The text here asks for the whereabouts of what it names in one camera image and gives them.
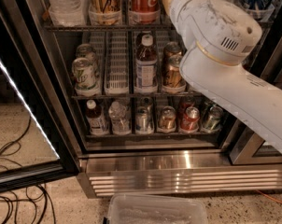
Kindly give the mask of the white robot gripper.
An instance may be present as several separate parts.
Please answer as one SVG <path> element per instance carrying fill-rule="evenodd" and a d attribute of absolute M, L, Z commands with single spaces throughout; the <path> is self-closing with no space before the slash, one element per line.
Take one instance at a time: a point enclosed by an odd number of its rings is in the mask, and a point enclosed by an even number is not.
<path fill-rule="evenodd" d="M 162 4 L 185 48 L 195 44 L 215 62 L 238 65 L 261 39 L 259 24 L 225 0 L 162 0 Z"/>

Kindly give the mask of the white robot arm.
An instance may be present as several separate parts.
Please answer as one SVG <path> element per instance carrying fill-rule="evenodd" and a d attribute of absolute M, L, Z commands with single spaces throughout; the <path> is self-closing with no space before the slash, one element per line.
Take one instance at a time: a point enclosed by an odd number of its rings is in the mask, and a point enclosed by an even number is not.
<path fill-rule="evenodd" d="M 259 24 L 225 0 L 171 0 L 170 20 L 187 49 L 185 81 L 282 153 L 282 90 L 242 65 L 261 39 Z"/>

